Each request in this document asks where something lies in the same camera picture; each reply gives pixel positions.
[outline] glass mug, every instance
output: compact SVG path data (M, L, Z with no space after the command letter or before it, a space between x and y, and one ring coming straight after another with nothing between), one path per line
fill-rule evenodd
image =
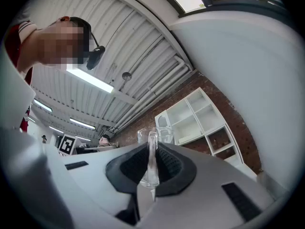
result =
M174 144L173 130L168 127L150 127L138 130L138 143L147 143L149 149L147 171L140 184L144 187L155 188L159 185L156 152L158 142Z

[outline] shelving unit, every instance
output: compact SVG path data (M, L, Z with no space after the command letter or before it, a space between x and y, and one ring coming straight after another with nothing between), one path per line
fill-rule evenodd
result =
M201 88L157 115L155 120L157 126L174 130L176 145L182 146L205 137L213 156L223 159L250 178L256 179L256 174L244 163L230 127ZM220 143L216 140L215 134L223 137Z

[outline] corrugated metal ceiling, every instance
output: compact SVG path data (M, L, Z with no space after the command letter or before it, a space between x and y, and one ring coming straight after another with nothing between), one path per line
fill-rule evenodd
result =
M120 0L31 0L31 20L39 28L65 15L89 22L98 43L106 48L95 69L82 69L137 100L178 64L174 59L177 51L158 29ZM125 83L123 72L130 72L132 79ZM49 114L32 105L43 123L92 139L93 143L104 126L101 120L116 123L132 107L54 68L34 67L31 85L36 98L53 108ZM99 121L92 122L87 116ZM96 131L71 123L70 117L96 126Z

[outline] fluorescent light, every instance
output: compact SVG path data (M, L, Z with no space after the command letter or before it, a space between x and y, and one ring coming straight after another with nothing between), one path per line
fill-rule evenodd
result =
M49 108L48 106L42 104L41 102L37 101L36 99L34 99L34 102L35 102L36 104L38 104L39 106L45 108L46 110L52 112L52 109L51 109L51 108Z
M88 124L86 124L86 123L80 122L80 121L78 121L78 120L74 120L74 119L72 119L72 118L70 118L70 120L73 121L73 122L75 122L75 123L77 123L77 124L83 125L83 126L85 126L85 127L87 127L87 128L91 128L91 129L95 130L95 127L92 126L92 125L88 125Z
M54 131L58 131L58 132L60 132L60 133L63 133L62 131L55 129L55 128L53 128L52 126L49 126L49 128L53 129Z
M75 137L77 137L77 138L79 138L79 139L83 139L83 140L86 140L86 141L91 141L91 140L89 140L89 139L86 139L86 138L83 138L83 137L80 137L80 136L75 136Z
M104 91L111 93L113 90L113 87L110 86L109 84L102 82L101 80L95 78L94 76L92 76L84 71L81 71L79 69L72 69L71 65L67 65L67 71L70 72L71 74L74 74L75 76L83 79L84 81L86 81L94 86L97 86L98 88L101 88Z
M29 118L29 117L28 117L28 118ZM31 118L29 118L29 119L30 119L32 122L34 122L34 123L36 122L36 121L34 121L33 119L31 119Z

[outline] red jacket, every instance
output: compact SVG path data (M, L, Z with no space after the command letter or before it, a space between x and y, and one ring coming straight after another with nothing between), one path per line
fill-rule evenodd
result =
M8 34L7 38L5 39L5 48L10 57L10 60L13 62L14 66L17 67L17 62L19 59L20 48L21 48L21 41L20 41L20 37L19 37L19 25L14 25L10 29L9 34ZM33 72L33 68L30 68L30 70L28 71L28 73L24 79L27 82L27 84L29 84L29 85L31 84L31 81L32 81L32 72ZM30 107L28 108L26 113L29 115ZM28 130L28 122L25 121L24 118L21 122L20 128L24 132L27 132L27 130Z

